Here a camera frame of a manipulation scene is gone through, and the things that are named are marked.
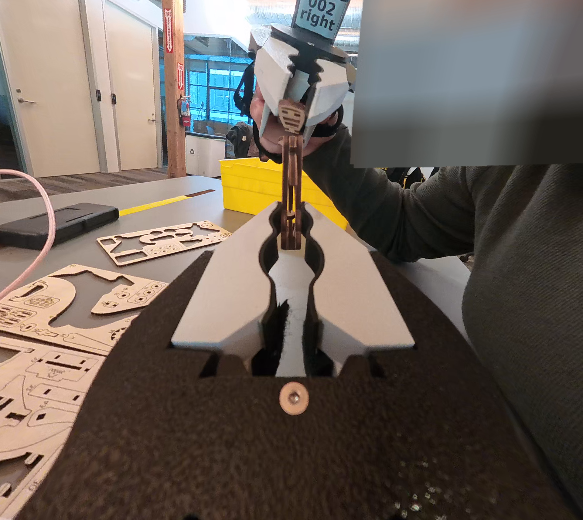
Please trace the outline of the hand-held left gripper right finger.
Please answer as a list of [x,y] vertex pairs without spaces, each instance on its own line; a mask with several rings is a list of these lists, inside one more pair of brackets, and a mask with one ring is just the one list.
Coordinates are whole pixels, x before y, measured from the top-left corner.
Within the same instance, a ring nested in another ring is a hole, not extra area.
[[371,253],[309,203],[304,259],[314,273],[302,333],[307,376],[335,376],[351,356],[410,349],[414,339]]

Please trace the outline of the black flat case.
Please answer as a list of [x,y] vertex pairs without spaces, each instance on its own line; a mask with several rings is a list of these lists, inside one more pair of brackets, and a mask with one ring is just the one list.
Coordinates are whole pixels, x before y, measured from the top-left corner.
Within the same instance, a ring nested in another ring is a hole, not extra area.
[[[95,203],[77,203],[55,210],[53,245],[64,243],[120,217],[118,208]],[[48,215],[43,213],[1,225],[1,245],[40,251],[48,237]]]

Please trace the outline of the person's right hand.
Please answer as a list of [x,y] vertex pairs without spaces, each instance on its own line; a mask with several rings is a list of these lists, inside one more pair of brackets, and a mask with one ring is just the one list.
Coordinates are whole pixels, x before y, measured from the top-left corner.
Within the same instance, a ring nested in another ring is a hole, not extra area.
[[[262,124],[264,109],[264,97],[259,85],[256,85],[254,95],[250,103],[250,114],[258,129],[260,129]],[[265,121],[263,134],[259,137],[259,140],[255,141],[255,143],[257,146],[261,146],[259,148],[259,152],[263,161],[266,161],[267,159],[278,160],[282,151],[282,145],[280,145],[279,140],[281,137],[287,135],[287,132],[277,117],[271,114],[269,109],[267,109],[266,115],[268,118]],[[327,131],[327,128],[335,127],[341,119],[342,115],[343,108],[339,108],[335,113],[333,113],[333,115],[329,116],[327,119],[318,124],[319,127],[323,127],[325,129],[324,135],[318,135],[318,132],[314,131],[307,146],[303,148],[304,156],[308,156],[315,152],[321,145],[324,145],[326,142],[333,138],[335,131]]]

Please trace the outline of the person's right forearm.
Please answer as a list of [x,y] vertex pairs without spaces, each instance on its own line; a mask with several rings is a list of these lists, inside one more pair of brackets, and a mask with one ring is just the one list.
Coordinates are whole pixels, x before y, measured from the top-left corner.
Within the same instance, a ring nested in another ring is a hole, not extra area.
[[343,127],[304,170],[357,235],[394,261],[474,252],[477,268],[526,271],[582,256],[582,164],[441,167],[403,189],[350,163]]

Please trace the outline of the wooden model assembly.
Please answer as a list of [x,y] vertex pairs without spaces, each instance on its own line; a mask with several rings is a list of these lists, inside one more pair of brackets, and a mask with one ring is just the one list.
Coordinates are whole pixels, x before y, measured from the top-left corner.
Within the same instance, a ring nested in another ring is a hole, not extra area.
[[279,121],[285,131],[281,145],[281,249],[295,251],[302,246],[302,133],[305,106],[299,101],[279,102]]

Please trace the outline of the wooden support post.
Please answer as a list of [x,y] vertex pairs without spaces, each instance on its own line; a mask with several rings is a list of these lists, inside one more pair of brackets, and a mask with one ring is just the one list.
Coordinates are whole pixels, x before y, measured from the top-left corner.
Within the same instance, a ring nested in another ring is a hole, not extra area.
[[185,95],[184,0],[162,0],[162,9],[167,172],[180,178],[186,176],[186,132],[179,116],[179,100]]

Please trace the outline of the small wooden part sheet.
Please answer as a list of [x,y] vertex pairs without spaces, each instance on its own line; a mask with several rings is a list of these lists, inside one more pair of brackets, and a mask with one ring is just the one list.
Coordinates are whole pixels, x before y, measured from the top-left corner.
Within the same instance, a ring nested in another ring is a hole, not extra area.
[[221,243],[231,233],[203,220],[193,223],[114,234],[97,239],[98,244],[118,267],[167,257]]

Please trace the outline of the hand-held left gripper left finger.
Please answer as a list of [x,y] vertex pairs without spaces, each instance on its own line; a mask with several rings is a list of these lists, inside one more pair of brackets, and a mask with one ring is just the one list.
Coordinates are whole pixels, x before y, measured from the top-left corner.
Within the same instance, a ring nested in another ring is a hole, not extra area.
[[281,204],[274,202],[212,253],[171,338],[177,348],[281,358],[281,313],[269,271],[278,261]]

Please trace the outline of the narrow white door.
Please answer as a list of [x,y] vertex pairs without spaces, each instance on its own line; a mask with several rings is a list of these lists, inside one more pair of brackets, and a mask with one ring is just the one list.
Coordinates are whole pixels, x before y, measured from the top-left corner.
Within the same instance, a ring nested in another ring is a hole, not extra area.
[[111,0],[103,0],[103,14],[120,170],[159,167],[157,29]]

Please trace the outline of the wide white door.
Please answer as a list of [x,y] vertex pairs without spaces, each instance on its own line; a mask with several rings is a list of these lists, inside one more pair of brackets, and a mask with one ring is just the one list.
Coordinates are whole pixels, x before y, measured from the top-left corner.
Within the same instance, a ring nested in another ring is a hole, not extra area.
[[1,45],[27,169],[100,169],[79,0],[1,0]]

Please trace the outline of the yellow tape strip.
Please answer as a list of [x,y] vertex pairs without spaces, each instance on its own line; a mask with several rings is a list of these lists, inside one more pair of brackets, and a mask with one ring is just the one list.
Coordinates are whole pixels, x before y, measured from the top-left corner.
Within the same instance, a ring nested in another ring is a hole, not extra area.
[[142,211],[146,211],[146,210],[151,210],[151,209],[155,209],[161,206],[165,206],[165,205],[169,205],[172,203],[177,203],[177,202],[181,202],[181,201],[185,201],[189,199],[189,196],[186,195],[181,195],[181,196],[175,196],[173,198],[168,198],[168,199],[163,199],[160,201],[155,201],[155,202],[150,202],[150,203],[145,203],[142,205],[136,205],[130,208],[126,208],[126,209],[121,209],[119,211],[119,217],[123,217],[123,216],[127,216],[127,215],[132,215],[138,212],[142,212]]

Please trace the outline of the wooden part sheet large cutouts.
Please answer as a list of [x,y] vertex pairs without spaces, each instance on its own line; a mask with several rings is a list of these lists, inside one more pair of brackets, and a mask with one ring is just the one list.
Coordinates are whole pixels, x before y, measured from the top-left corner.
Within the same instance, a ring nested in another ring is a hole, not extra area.
[[[91,315],[114,317],[132,312],[129,317],[91,328],[79,325],[55,327],[51,323],[75,301],[77,290],[67,278],[91,274],[114,283],[91,309]],[[1,332],[107,356],[136,317],[167,289],[168,283],[156,279],[71,264],[28,283],[1,300]]]

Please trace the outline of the white recycling bin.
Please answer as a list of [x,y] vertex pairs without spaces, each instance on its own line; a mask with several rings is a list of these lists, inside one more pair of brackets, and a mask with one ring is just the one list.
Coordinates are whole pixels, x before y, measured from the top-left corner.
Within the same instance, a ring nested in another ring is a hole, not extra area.
[[224,137],[186,134],[186,173],[219,178],[225,148]]

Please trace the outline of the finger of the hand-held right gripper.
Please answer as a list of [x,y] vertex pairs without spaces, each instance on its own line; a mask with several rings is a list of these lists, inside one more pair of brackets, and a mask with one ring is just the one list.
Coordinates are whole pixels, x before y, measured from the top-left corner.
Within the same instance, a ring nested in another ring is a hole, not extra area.
[[317,125],[337,112],[336,123],[343,118],[342,103],[349,92],[354,91],[356,69],[349,63],[315,63],[311,74],[307,101],[305,104],[305,124],[302,133],[303,147],[306,148]]
[[255,78],[264,97],[262,117],[277,116],[281,100],[296,100],[291,85],[296,48],[273,36],[269,28],[253,28],[252,50]]

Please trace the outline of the yellow plastic bin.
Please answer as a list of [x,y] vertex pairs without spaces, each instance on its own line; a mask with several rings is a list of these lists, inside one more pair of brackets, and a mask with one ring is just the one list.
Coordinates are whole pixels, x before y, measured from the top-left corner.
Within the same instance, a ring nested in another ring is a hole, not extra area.
[[[256,215],[281,199],[282,165],[258,158],[220,161],[223,207]],[[302,201],[310,203],[329,220],[345,230],[348,223],[332,201],[302,172]]]

